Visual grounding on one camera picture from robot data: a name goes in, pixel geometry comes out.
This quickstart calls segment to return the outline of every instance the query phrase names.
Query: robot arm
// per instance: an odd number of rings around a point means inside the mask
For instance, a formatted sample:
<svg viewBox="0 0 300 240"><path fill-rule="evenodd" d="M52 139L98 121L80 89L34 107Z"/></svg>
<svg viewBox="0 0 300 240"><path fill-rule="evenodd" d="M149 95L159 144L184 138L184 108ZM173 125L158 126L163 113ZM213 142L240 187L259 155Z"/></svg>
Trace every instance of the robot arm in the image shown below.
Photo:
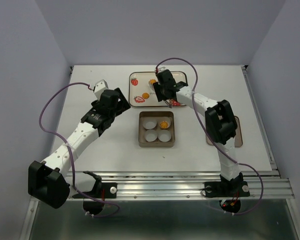
<svg viewBox="0 0 300 240"><path fill-rule="evenodd" d="M111 126L115 117L130 108L120 89L109 90L104 80L97 82L93 91L97 100L91 103L92 108L81 118L67 144L62 144L43 161L34 161L28 169L28 193L55 209L64 204L70 193L70 184L65 180L71 167L68 146L72 150L73 161L76 161ZM85 173L101 183L100 177L91 172Z"/></svg>
<svg viewBox="0 0 300 240"><path fill-rule="evenodd" d="M158 82L153 84L158 101L175 100L194 108L205 117L205 125L211 140L228 156L235 159L235 136L237 122L228 101L216 101L195 93L185 82L176 83L171 72L162 67L156 73ZM249 192L243 191L243 175L239 166L218 151L220 161L220 182L205 182L205 197L232 197L239 193L241 197L248 197Z"/></svg>

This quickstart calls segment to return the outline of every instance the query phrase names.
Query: red strawberry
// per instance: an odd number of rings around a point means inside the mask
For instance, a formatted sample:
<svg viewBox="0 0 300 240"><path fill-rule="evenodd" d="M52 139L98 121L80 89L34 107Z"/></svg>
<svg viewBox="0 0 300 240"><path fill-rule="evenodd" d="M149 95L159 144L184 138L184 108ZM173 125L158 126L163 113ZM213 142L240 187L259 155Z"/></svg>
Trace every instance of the red strawberry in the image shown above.
<svg viewBox="0 0 300 240"><path fill-rule="evenodd" d="M138 85L138 80L136 78L131 78L131 84L133 86L137 86Z"/></svg>
<svg viewBox="0 0 300 240"><path fill-rule="evenodd" d="M172 103L172 106L181 106L181 103L179 103L179 102L177 102L177 101L175 101L175 100L173 100L173 99L171 99L171 103Z"/></svg>
<svg viewBox="0 0 300 240"><path fill-rule="evenodd" d="M133 99L137 104L144 103L146 101L140 96L135 96Z"/></svg>

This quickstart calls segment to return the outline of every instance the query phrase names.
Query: cable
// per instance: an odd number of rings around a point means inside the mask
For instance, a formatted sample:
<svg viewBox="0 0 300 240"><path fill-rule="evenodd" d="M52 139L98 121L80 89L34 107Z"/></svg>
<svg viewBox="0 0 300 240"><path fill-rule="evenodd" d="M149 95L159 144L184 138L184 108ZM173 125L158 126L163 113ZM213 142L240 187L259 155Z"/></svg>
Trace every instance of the cable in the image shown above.
<svg viewBox="0 0 300 240"><path fill-rule="evenodd" d="M179 57L170 57L170 58L167 58L167 59L165 59L165 60L159 62L159 64L157 64L157 65L155 66L155 72L156 72L156 73L158 72L158 67L159 67L159 65L163 64L164 62L166 62L166 61L168 61L168 60L180 60L180 61L183 61L183 62L189 64L190 67L192 67L192 69L193 69L193 71L194 71L194 73L195 73L195 83L194 83L194 86L193 86L193 88L192 88L192 105L193 105L193 110L194 110L194 113L195 113L195 115L196 115L196 118L198 119L198 121L199 121L199 123L200 123L200 125L201 125L201 127L202 127L202 129L203 129L203 131L204 131L204 133L205 133L205 135L206 135L206 136L208 137L208 139L211 141L211 143L213 144L213 146L214 146L221 154L223 154L225 157L227 157L227 158L228 158L230 161L232 161L233 163L238 164L238 165L241 165L241 166L246 166L246 167L252 169L252 170L256 173L256 175L258 176L258 178L260 179L261 193L260 193L260 197L259 197L258 202L257 202L251 209L246 210L246 211L243 211L243 212L235 213L234 215L237 215L237 216L239 216L239 215L244 215L244 214L247 214L247 213L253 211L253 210L256 209L257 206L261 203L262 197L263 197L263 195L264 195L264 182L263 182L263 180L262 180L262 178L261 178L261 175L260 175L259 172L258 172L254 167L252 167L251 165L246 164L246 163L239 163L239 162L237 162L235 159L233 159L231 156L229 156L228 154L226 154L226 153L225 153L225 152L224 152L224 151L223 151L223 150L222 150L222 149L221 149L221 148L220 148L220 147L212 140L212 138L209 136L209 134L208 134L208 132L207 132L207 129L206 129L205 125L203 124L203 122L202 122L201 119L200 119L200 116L199 116L199 113L198 113L198 111L197 111L197 107L196 107L196 104L195 104L195 90L196 90L196 87L197 87L197 84L198 84L198 72L197 72L195 66L194 66L192 63L190 63L189 61L187 61L187 60L185 60L185 59L183 59L183 58L179 58Z"/></svg>
<svg viewBox="0 0 300 240"><path fill-rule="evenodd" d="M89 90L92 90L90 88L90 85L87 84L87 83L84 83L84 82L74 82L74 83L70 83L66 86L64 86L63 88L61 88L59 91L57 91L49 100L48 102L44 105L41 113L40 113L40 116L39 116L39 126L40 128L46 132L46 133L49 133L49 134L53 134L57 137L59 137L65 144L66 144L66 147L68 148L68 151L69 151L69 158L70 158L70 162L71 162L71 168L72 168L72 187L74 190L77 191L77 193L79 193L81 196L87 198L87 199L91 199L95 202L98 202L98 203L102 203L102 204L109 204L109 205L113 205L113 206L116 206L117 209L116 211L112 212L112 213L109 213L107 215L93 215L93 214L90 214L89 212L85 212L86 215L89 215L93 218L104 218L104 217L109 217L109 216L112 216L114 214L116 214L119 210L120 210L120 206L116 203L113 203L113 202L109 202L109 201L102 201L102 200L99 200L97 198L94 198L94 197L91 197L85 193L83 193L82 191L80 191L77 187L76 187L76 170L75 170L75 161L74 161L74 156L73 156L73 153L72 153L72 150L70 148L70 146L68 145L68 141L62 136L60 135L59 133L55 132L55 131L51 131L51 130L48 130L46 128L43 127L42 125L42 116L46 110L46 108L48 107L48 105L51 103L51 101L59 94L61 93L63 90L67 89L68 87L70 86L73 86L73 85L85 85L88 87Z"/></svg>

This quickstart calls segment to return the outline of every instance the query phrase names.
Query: yellow object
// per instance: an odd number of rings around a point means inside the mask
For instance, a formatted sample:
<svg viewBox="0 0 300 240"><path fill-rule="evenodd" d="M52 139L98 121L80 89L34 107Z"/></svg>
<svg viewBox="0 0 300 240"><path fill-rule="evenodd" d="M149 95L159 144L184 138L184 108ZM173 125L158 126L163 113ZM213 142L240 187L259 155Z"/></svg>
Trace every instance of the yellow object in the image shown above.
<svg viewBox="0 0 300 240"><path fill-rule="evenodd" d="M154 83L156 83L157 81L155 80L155 79L151 79L150 81L149 81L149 84L154 84Z"/></svg>
<svg viewBox="0 0 300 240"><path fill-rule="evenodd" d="M160 122L160 128L167 129L169 127L169 124L167 121Z"/></svg>
<svg viewBox="0 0 300 240"><path fill-rule="evenodd" d="M150 97L150 95L149 95L149 93L145 92L145 93L142 94L142 97L144 99L148 99Z"/></svg>

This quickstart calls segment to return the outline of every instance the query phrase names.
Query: brown tray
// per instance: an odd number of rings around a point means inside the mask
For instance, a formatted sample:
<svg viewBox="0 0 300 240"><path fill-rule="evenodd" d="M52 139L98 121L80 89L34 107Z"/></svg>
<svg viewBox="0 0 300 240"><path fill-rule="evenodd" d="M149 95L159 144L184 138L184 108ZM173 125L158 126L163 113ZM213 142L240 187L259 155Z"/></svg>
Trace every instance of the brown tray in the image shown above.
<svg viewBox="0 0 300 240"><path fill-rule="evenodd" d="M155 141L147 142L145 139L145 132L147 131L143 126L143 120L145 118L162 118L168 117L171 120L170 127L166 130L170 131L171 139L167 142L162 142L158 138ZM160 131L161 128L159 124L153 128L156 131ZM175 145L175 118L171 111L142 111L139 114L139 132L138 132L138 142L139 146L142 148L171 148Z"/></svg>
<svg viewBox="0 0 300 240"><path fill-rule="evenodd" d="M241 126L240 126L240 121L239 118L237 116L234 116L236 124L238 125L237 129L235 130L235 139L234 139L234 146L236 148L240 148L243 144L244 141L242 139L242 133L241 133ZM212 146L211 141L209 140L209 138L207 136L205 136L206 142Z"/></svg>

